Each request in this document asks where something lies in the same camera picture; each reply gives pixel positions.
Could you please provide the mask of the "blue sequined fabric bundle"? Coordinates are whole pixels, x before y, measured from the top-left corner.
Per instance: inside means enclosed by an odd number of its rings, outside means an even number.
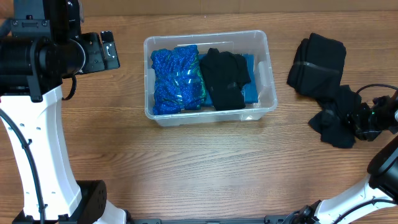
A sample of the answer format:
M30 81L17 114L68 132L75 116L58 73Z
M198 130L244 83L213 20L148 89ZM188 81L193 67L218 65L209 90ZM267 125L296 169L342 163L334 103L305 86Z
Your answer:
M153 113L167 115L199 110L206 100L206 88L196 45L152 52L155 71Z

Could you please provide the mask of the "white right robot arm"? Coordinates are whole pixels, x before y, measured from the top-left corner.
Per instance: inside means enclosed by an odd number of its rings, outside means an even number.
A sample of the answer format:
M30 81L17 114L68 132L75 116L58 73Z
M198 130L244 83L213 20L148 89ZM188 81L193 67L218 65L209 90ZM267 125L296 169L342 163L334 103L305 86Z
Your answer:
M397 132L397 93L360 102L346 122L354 135L373 141L384 130ZM284 223L351 223L367 214L397 205L397 138L370 161L367 176L336 197L319 200L288 215Z

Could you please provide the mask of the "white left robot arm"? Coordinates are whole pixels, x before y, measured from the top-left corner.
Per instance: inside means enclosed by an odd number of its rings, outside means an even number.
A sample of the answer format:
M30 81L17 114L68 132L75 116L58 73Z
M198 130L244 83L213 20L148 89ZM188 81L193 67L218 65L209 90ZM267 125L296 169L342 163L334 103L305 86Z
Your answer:
M82 33L74 0L15 1L1 26L1 120L24 191L15 223L131 223L102 180L76 180L62 126L62 83L120 66L113 34Z

